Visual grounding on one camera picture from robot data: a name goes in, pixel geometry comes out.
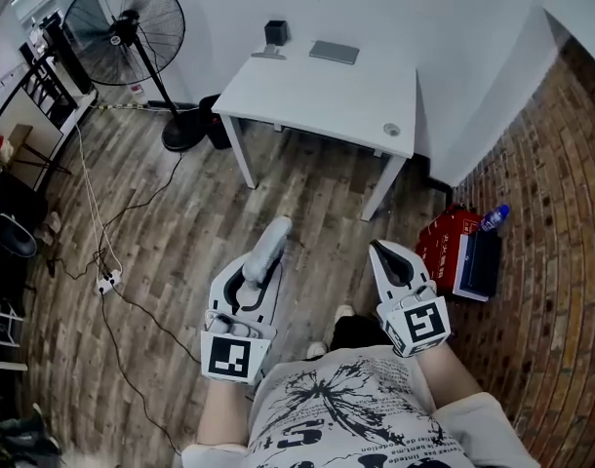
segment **water bottle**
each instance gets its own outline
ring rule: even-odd
[[[495,208],[492,212],[486,214],[484,218],[482,218],[480,229],[484,231],[497,229],[503,224],[509,213],[510,208],[507,205],[501,205],[500,207]]]

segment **white t-shirt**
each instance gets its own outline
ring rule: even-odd
[[[390,346],[276,366],[250,433],[247,448],[189,446],[184,468],[539,468],[493,396],[436,409],[417,360]]]

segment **fan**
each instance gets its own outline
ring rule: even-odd
[[[178,0],[74,0],[63,32],[94,82],[131,85],[152,78],[174,116],[163,130],[167,149],[185,151],[203,138],[198,111],[178,112],[160,76],[182,45]]]

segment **white desk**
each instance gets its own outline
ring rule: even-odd
[[[309,57],[313,43],[290,41],[280,48],[286,60],[249,58],[213,110],[221,115],[244,179],[253,189],[256,182],[237,118],[292,127],[390,154],[363,210],[362,219],[370,220],[415,152],[416,71],[404,64],[398,51],[376,44],[361,48],[356,63],[350,65]],[[387,123],[397,125],[400,134],[386,134]]]

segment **black trash bin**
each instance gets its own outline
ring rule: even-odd
[[[227,149],[230,147],[230,140],[226,134],[226,129],[223,127],[219,115],[212,110],[213,104],[218,99],[219,95],[204,97],[200,100],[200,125],[202,130],[209,136],[209,140],[215,149]]]

